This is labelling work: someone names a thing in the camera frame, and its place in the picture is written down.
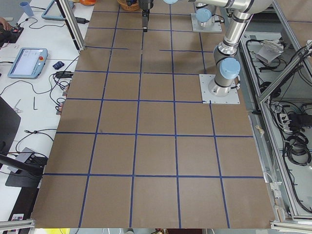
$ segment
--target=mounting plate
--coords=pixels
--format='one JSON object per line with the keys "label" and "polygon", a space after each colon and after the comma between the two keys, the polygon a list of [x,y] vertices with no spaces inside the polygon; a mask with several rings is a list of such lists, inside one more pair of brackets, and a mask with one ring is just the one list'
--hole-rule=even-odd
{"label": "mounting plate", "polygon": [[[198,24],[198,21],[196,19],[196,14],[191,14],[192,19],[192,27],[193,32],[200,32],[200,33],[222,33],[221,24],[219,22],[215,22],[212,25],[207,25],[205,27],[202,27]],[[219,20],[218,16],[214,16],[214,20]]]}
{"label": "mounting plate", "polygon": [[201,89],[201,98],[205,104],[240,104],[239,97],[236,89],[231,89],[229,94],[226,97],[216,97],[211,94],[208,90],[208,85],[210,81],[215,78],[215,75],[211,74],[200,74],[199,82]]}

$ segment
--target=black monitor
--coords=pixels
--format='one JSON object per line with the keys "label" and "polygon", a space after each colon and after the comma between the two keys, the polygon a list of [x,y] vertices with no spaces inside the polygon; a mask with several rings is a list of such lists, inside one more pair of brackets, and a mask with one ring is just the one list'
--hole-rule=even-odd
{"label": "black monitor", "polygon": [[19,115],[0,97],[0,168],[5,164],[18,169],[16,173],[10,173],[5,185],[37,187],[43,172],[43,165],[46,164],[47,159],[34,157],[39,162],[38,165],[34,165],[34,163],[30,164],[27,161],[23,163],[7,157],[19,126]]}

